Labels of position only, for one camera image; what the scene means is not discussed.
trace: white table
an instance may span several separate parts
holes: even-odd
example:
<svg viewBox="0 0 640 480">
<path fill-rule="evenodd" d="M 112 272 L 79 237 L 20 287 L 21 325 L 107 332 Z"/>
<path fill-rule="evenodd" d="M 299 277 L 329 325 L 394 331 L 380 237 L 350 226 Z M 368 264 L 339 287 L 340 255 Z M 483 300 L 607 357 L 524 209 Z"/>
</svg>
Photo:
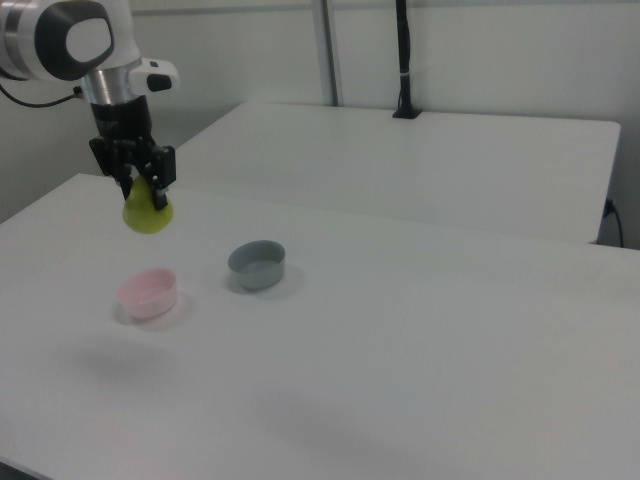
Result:
<svg viewBox="0 0 640 480">
<path fill-rule="evenodd" d="M 54 480 L 635 480 L 640 255 L 78 176 L 0 226 L 0 456 Z M 280 241 L 285 279 L 227 283 Z M 131 324 L 115 290 L 179 277 Z"/>
<path fill-rule="evenodd" d="M 611 122 L 245 104 L 178 150 L 178 185 L 589 243 L 619 132 Z"/>
</svg>

